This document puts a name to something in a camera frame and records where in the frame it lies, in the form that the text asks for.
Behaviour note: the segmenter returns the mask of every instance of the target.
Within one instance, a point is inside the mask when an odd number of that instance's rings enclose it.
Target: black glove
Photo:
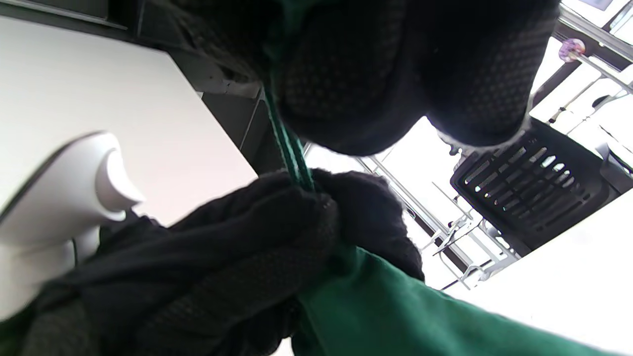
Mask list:
[[[560,2],[153,1],[227,77],[274,86],[300,136],[347,155],[392,146],[425,115],[459,143],[511,139]]]
[[[22,355],[269,355],[299,318],[293,299],[341,239],[422,278],[402,208],[382,179],[285,173],[212,201],[171,228],[146,217],[36,301]]]

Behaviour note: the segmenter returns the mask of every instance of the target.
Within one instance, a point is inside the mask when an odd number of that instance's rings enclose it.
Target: green rope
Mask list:
[[[264,97],[268,106],[268,117],[275,133],[277,146],[281,151],[282,159],[288,169],[288,174],[293,183],[301,186],[307,191],[315,191],[315,183],[312,174],[303,158],[303,148],[301,141],[285,125],[277,115],[277,108],[273,100],[272,91],[269,87],[264,87]]]

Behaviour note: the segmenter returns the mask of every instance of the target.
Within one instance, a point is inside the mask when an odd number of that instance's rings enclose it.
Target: metal frame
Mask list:
[[[466,278],[468,278],[472,273],[474,273],[476,270],[480,270],[483,273],[483,276],[485,277],[485,279],[483,280],[487,280],[488,278],[490,278],[490,276],[495,273],[497,270],[501,270],[504,269],[505,267],[511,265],[512,263],[516,262],[517,260],[519,260],[519,258],[512,253],[510,250],[508,250],[507,248],[505,248],[505,246],[503,246],[499,241],[497,241],[497,239],[494,236],[490,236],[488,235],[484,225],[484,218],[482,217],[481,219],[479,219],[479,221],[474,224],[474,220],[472,218],[472,216],[470,215],[470,213],[473,211],[473,209],[471,208],[471,210],[469,212],[464,211],[463,209],[461,209],[461,207],[457,204],[457,202],[455,202],[455,200],[451,199],[435,182],[432,182],[433,185],[440,190],[440,192],[442,192],[442,194],[448,199],[450,200],[456,207],[458,207],[462,212],[463,215],[456,220],[456,224],[451,228],[451,232],[449,233],[449,238],[445,239],[444,242],[442,243],[441,246],[438,247],[437,251],[433,254],[433,256],[435,255],[439,255],[440,260],[442,261],[442,263],[444,263],[444,265],[446,265],[446,267],[451,270],[451,273],[455,276],[456,281],[453,283],[448,284],[446,287],[444,287],[442,290],[450,287],[451,285],[453,285],[454,283],[461,283],[462,285],[464,285],[464,287],[467,290],[470,290],[471,288],[466,284]],[[470,220],[469,225],[460,225],[460,222],[466,222],[467,220]],[[455,234],[463,228],[467,228],[468,231],[466,233],[460,234],[459,237],[455,238]],[[490,251],[488,249],[488,247],[486,245],[483,244],[483,242],[473,233],[474,230],[476,229],[480,229],[500,250],[501,250],[501,254],[502,255],[506,255],[506,258],[504,258],[503,260],[500,260],[499,257],[497,255],[495,255],[494,253],[492,253],[492,251]],[[452,271],[452,269],[450,269],[450,267],[446,264],[446,262],[444,261],[444,259],[442,258],[442,252],[445,253],[445,251],[448,248],[451,248],[452,246],[454,246],[454,244],[460,240],[461,238],[464,238],[465,236],[468,236],[469,238],[471,238],[473,240],[473,242],[475,242],[484,252],[486,252],[486,254],[488,255],[488,257],[490,257],[490,259],[482,264],[482,265],[475,265],[475,264],[470,264],[466,270],[462,270],[463,275],[460,277],[458,276],[456,273],[454,273]],[[494,262],[494,265],[488,267],[488,268],[484,268],[485,265]]]
[[[602,77],[605,77],[605,78],[608,78],[608,79],[612,80],[614,83],[618,84],[623,90],[626,90],[627,93],[633,94],[633,87],[631,87],[630,85],[628,85],[625,82],[621,81],[615,75],[613,75],[613,74],[607,72],[606,70],[602,69],[599,65],[593,63],[591,60],[589,60],[589,58],[587,56],[585,56],[583,54],[580,54],[580,55],[577,55],[577,59],[582,64],[586,64],[586,65],[590,66],[591,68],[599,71],[602,74]]]
[[[587,57],[595,56],[603,62],[612,66],[615,70],[622,71],[627,66],[633,63],[632,59],[627,57],[633,56],[631,51],[633,49],[626,42],[609,33],[611,24],[615,19],[623,12],[628,11],[628,4],[626,4],[620,11],[601,29],[595,26],[593,23],[587,21],[585,18],[578,16],[569,9],[561,6],[561,17],[556,24],[552,37],[559,41],[564,41],[569,38],[578,38],[585,43],[587,48],[585,55]],[[598,34],[598,38],[607,41],[606,43],[599,42],[592,38],[591,34]],[[533,106],[538,105],[545,97],[547,97],[554,89],[556,89],[574,70],[580,67],[580,62],[575,61],[564,64],[554,75],[552,75],[534,94]]]
[[[410,212],[410,215],[413,217],[413,220],[424,230],[429,237],[431,238],[431,242],[425,246],[424,248],[435,244],[440,247],[444,240],[448,238],[448,227],[445,227],[432,213],[430,213],[387,169],[384,165],[374,156],[370,156],[372,162],[376,163],[376,169],[371,169],[361,158],[354,157],[354,159],[363,167],[363,169],[370,174],[379,175],[377,170],[380,169],[387,178],[392,181],[396,187],[402,191],[405,196],[402,196],[400,192],[395,191],[398,195],[398,198],[402,201],[402,203],[407,207]],[[448,257],[448,259],[462,272],[464,272],[469,265],[472,264],[472,261],[469,259],[468,255],[464,253],[457,246],[452,246],[450,249],[444,251],[444,254]],[[452,268],[446,265],[447,268],[454,274]]]

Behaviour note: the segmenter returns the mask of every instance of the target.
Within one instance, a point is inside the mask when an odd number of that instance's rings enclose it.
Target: green sleeve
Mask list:
[[[608,355],[455,300],[352,246],[299,301],[296,356]]]

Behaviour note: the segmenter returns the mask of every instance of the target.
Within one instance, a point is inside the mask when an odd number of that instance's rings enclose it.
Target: chair backrest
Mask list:
[[[469,156],[451,185],[504,235],[535,250],[620,195],[600,174],[602,165],[600,157],[532,119],[515,144]]]

